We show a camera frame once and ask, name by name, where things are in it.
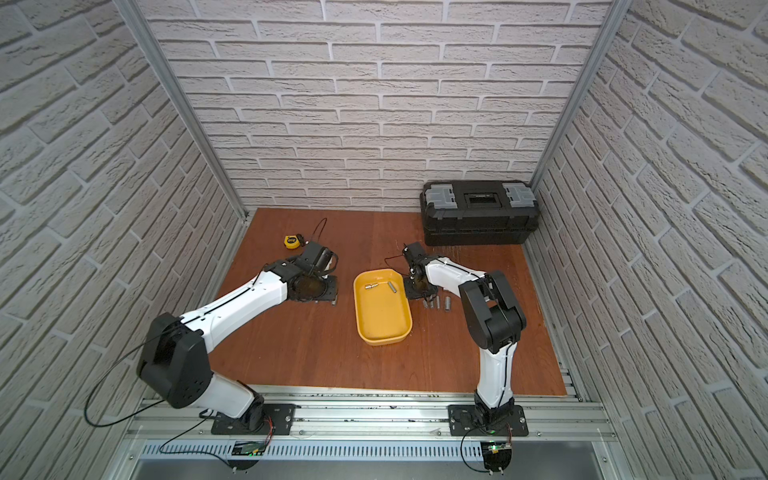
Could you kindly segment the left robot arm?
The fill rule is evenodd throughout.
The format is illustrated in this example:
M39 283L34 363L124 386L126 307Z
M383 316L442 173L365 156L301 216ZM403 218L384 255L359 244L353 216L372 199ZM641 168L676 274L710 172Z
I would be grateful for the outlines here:
M209 354L236 330L286 301L335 302L338 256L316 242L301 254L265 265L251 280L179 317L163 313L150 324L137 376L175 409L199 407L241 421L264 421L263 396L214 372Z

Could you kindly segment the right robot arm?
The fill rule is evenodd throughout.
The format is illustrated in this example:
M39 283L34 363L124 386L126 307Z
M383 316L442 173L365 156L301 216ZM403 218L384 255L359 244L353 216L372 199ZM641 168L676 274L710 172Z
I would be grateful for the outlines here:
M404 277L408 299L430 302L444 290L460 300L468 332L480 350L475 390L480 421L489 424L510 414L515 406L511 382L514 355L527 320L505 275L429 255L419 242L406 245L402 255L409 268Z

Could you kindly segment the yellow plastic storage box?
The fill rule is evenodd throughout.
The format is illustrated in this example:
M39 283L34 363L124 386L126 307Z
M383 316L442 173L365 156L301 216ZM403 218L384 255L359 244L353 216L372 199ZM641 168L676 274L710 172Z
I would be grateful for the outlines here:
M393 293L387 282L397 289ZM378 283L373 289L368 284ZM413 319L405 295L403 277L393 269L359 274L353 283L357 331L370 346L385 346L403 341L412 331Z

